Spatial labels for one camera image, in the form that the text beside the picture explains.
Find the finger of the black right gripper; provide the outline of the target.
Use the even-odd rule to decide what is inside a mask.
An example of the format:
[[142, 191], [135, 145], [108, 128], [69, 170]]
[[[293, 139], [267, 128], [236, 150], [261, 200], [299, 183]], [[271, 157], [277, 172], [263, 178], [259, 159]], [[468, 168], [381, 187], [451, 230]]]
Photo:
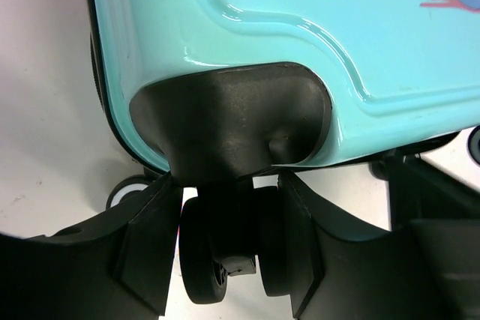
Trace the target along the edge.
[[372, 176], [387, 182], [391, 229], [413, 220], [479, 218], [479, 191], [422, 158], [453, 140], [438, 136], [369, 156]]

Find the pink and teal kids suitcase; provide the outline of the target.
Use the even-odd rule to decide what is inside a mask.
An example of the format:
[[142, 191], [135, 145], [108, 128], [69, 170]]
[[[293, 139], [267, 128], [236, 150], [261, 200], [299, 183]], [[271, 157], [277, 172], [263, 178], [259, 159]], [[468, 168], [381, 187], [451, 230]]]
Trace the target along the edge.
[[479, 128], [479, 0], [88, 0], [115, 137], [182, 189], [195, 304], [260, 273], [290, 298], [282, 172], [391, 229], [369, 156]]

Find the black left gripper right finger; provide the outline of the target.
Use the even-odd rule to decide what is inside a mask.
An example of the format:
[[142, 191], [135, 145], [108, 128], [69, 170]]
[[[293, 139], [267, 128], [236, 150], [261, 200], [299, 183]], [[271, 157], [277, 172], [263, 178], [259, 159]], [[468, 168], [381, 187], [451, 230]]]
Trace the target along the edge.
[[413, 220], [388, 232], [282, 172], [295, 319], [477, 319], [479, 221]]

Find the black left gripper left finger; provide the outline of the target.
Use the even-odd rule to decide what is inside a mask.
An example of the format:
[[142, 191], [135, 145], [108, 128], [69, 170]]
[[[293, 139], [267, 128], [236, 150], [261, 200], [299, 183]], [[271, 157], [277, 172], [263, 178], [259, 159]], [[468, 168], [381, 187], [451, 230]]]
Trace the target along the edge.
[[3, 319], [157, 319], [166, 312], [182, 189], [159, 178], [52, 236], [1, 236]]

